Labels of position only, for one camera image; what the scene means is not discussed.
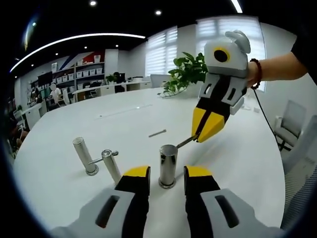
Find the curved led light strip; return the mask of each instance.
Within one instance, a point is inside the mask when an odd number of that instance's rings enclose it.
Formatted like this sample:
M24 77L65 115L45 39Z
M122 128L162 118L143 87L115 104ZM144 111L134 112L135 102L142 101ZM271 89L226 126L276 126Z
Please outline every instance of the curved led light strip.
M73 39L77 39L77 38L82 38L82 37L90 37L90 36L127 36L127 37L135 37L135 38L141 38L144 39L145 36L138 36L138 35L132 35L132 34L123 34L123 33L93 33L93 34L85 34L85 35L79 35L79 36L72 36L72 37L68 37L68 38L64 38L58 41L54 41L52 43L49 43L45 46L42 46L40 48L38 48L37 50L34 50L33 52L31 52L30 54L28 54L27 56L25 56L24 58L22 58L18 63L16 63L12 69L10 70L10 73L19 65L21 64L23 61L25 61L28 57L34 55L35 53L49 47L55 44L58 44L60 42L63 41L68 41L68 40L73 40Z

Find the potted plant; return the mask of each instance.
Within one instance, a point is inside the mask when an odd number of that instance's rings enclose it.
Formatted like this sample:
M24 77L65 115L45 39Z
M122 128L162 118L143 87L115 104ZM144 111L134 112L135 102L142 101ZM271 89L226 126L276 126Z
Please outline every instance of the potted plant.
M113 74L109 74L108 76L106 76L106 81L108 82L108 84L113 84L117 81L117 78Z
M171 80L164 85L163 94L166 96L176 95L184 91L188 86L205 81L208 72L205 58L202 53L196 57L187 52L183 52L185 57L174 59L176 69L170 70Z

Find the white table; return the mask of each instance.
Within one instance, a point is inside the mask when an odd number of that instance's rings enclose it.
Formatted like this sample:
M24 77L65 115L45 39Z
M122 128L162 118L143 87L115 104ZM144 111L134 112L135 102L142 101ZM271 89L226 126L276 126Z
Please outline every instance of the white table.
M186 92L162 99L161 88L97 97L46 113L23 142L14 164L22 196L47 229L67 226L82 206L113 184L106 167L90 177L72 145L82 136L93 159L117 150L121 172L151 166L150 210L145 238L189 238L185 212L184 165L209 168L221 188L229 188L254 207L267 226L279 227L285 202L282 160L262 114L239 110L225 128L204 143L179 150L174 188L158 185L159 148L178 144L191 132L197 99ZM149 138L166 129L166 133Z

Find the gray gripper housing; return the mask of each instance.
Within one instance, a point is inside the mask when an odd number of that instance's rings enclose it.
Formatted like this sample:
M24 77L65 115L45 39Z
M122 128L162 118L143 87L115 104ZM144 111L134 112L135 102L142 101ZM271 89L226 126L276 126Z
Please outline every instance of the gray gripper housing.
M68 227L51 230L53 238L121 238L125 216L134 193L104 189L83 206Z
M254 209L229 189L201 193L214 238L280 238L284 231L267 227Z

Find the blue wall stripe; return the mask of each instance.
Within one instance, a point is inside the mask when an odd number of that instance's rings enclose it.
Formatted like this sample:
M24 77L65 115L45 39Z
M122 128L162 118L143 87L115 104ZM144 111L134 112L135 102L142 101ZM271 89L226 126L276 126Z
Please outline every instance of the blue wall stripe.
M67 60L65 60L65 62L63 63L63 65L60 67L59 70L64 69L64 68L66 67L66 65L67 65L72 59L74 59L76 56L77 56L77 54L76 54L76 55L70 55L70 56L67 58Z

